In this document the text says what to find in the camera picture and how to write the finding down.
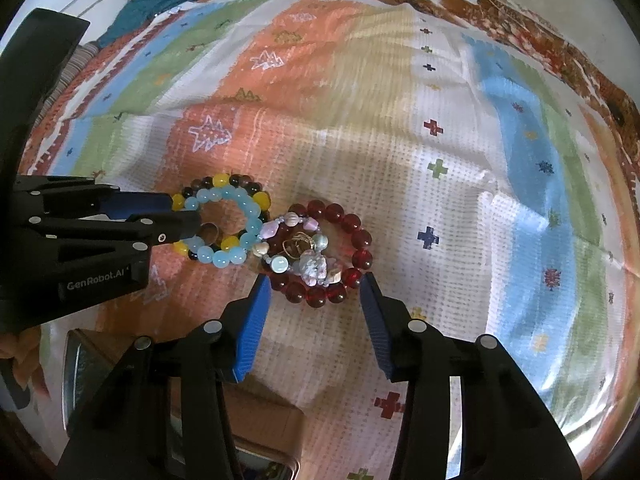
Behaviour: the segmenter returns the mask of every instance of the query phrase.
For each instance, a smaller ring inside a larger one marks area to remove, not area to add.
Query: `green stripe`
[[[214,41],[249,12],[266,0],[237,0],[204,17],[194,27],[186,30],[178,38],[157,54],[127,86],[110,108],[108,114],[92,118],[89,132],[81,155],[72,174],[91,175],[93,171],[104,170],[106,174],[114,167],[113,161],[121,160],[127,149],[128,135],[122,129],[123,122],[131,115],[145,115],[149,108],[174,84]],[[190,50],[193,45],[203,45]],[[171,74],[157,85],[158,78]],[[114,116],[122,112],[120,120]]]
[[[602,225],[591,189],[582,170],[580,153],[565,115],[537,70],[515,60],[514,65],[540,99],[542,116],[564,173],[569,214],[574,228],[576,309],[566,352],[554,387],[551,410],[565,426],[584,415],[591,403],[594,378],[602,373],[602,351],[607,334],[605,267]]]

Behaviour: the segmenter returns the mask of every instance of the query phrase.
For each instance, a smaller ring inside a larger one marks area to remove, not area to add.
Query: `screw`
[[[483,335],[480,337],[480,344],[489,350],[493,350],[498,346],[498,340],[492,335]]]
[[[412,319],[409,323],[407,323],[407,328],[411,330],[411,332],[422,333],[427,330],[427,324],[421,319]]]
[[[218,320],[211,320],[211,321],[207,321],[203,326],[202,329],[207,333],[207,334],[216,334],[218,332],[220,332],[222,330],[222,323],[220,323]]]
[[[146,350],[151,346],[151,338],[143,335],[136,339],[136,342],[133,343],[133,345],[136,347],[136,350]]]

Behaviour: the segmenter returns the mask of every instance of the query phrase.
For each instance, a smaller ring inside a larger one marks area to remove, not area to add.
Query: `red cross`
[[[424,121],[424,127],[428,128],[431,131],[431,135],[434,137],[437,137],[438,134],[443,132],[443,129],[438,126],[438,121],[434,121],[433,119],[429,123]]]
[[[376,406],[377,408],[382,408],[382,413],[380,414],[382,418],[391,418],[392,416],[394,416],[394,413],[404,413],[404,404],[398,402],[399,399],[400,394],[389,392],[386,396],[386,399],[380,399],[380,397],[376,397],[374,406]]]

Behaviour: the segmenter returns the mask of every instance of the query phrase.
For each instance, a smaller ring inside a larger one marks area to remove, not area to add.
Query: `bracelet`
[[[351,244],[355,248],[351,256],[353,267],[343,270],[336,258],[322,254],[328,245],[328,239],[318,224],[322,218],[340,224],[342,230],[351,235]],[[299,224],[302,231],[290,236]],[[337,203],[326,207],[321,200],[312,200],[306,207],[294,204],[286,214],[262,226],[258,238],[271,242],[258,242],[252,247],[252,253],[263,260],[266,270],[273,271],[271,288],[283,292],[291,303],[301,303],[306,299],[313,308],[322,307],[326,300],[341,303],[347,297],[347,287],[359,288],[360,270],[370,269],[373,263],[373,256],[368,250],[372,243],[371,234],[362,229],[361,224],[357,215],[345,215]]]
[[[259,241],[263,223],[269,221],[271,199],[261,184],[248,175],[219,173],[196,179],[181,193],[173,195],[172,200],[174,211],[193,211],[207,202],[221,200],[233,200],[238,204],[246,218],[244,229],[238,234],[222,237],[218,245],[220,229],[212,222],[206,222],[200,226],[196,236],[174,243],[178,254],[203,264],[213,264],[219,269],[229,263],[242,265],[247,251]]]

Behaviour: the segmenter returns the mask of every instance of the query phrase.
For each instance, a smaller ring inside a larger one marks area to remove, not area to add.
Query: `blue stripe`
[[[92,99],[81,118],[73,120],[69,126],[69,132],[65,143],[60,148],[55,165],[49,170],[50,174],[70,175],[82,153],[84,143],[89,136],[94,124],[93,118],[108,114],[111,106],[117,101],[120,94],[135,80],[138,74],[144,70],[151,60],[166,49],[169,44],[185,31],[193,28],[208,14],[218,10],[225,4],[211,3],[194,9],[190,9],[173,23],[167,25],[165,30],[150,40],[129,61],[127,66],[113,77]]]
[[[522,205],[495,335],[549,406],[553,384],[545,383],[554,362],[564,355],[576,308],[574,232],[562,163],[549,139],[540,99],[521,78],[511,56],[498,46],[465,39],[478,65],[480,87],[497,112],[508,178]],[[517,111],[514,103],[524,111]],[[526,132],[535,133],[537,139],[530,140]],[[539,162],[550,163],[554,174],[540,171]],[[551,209],[562,221],[555,228],[548,225]],[[561,271],[560,286],[550,290],[545,285],[545,269]],[[548,336],[546,351],[533,351],[532,334]]]

